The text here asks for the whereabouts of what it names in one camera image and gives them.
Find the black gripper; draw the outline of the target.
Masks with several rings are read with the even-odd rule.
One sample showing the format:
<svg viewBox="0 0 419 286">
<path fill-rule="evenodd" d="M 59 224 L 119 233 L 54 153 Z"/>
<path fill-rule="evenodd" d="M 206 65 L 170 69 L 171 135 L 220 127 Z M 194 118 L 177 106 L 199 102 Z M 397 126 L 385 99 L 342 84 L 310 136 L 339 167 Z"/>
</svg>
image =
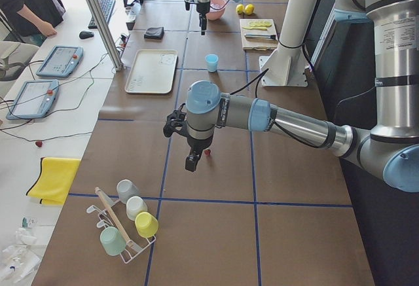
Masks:
<svg viewBox="0 0 419 286">
<path fill-rule="evenodd" d="M 207 30 L 207 13 L 210 12 L 210 2 L 198 2 L 196 10 L 199 13 L 201 35 L 205 35 Z"/>
<path fill-rule="evenodd" d="M 213 136 L 206 139 L 197 139 L 191 135 L 187 137 L 187 143 L 191 148 L 189 155 L 185 159 L 185 169 L 187 171 L 196 171 L 197 163 L 202 157 L 205 149 L 208 149 L 213 141 Z"/>
</svg>

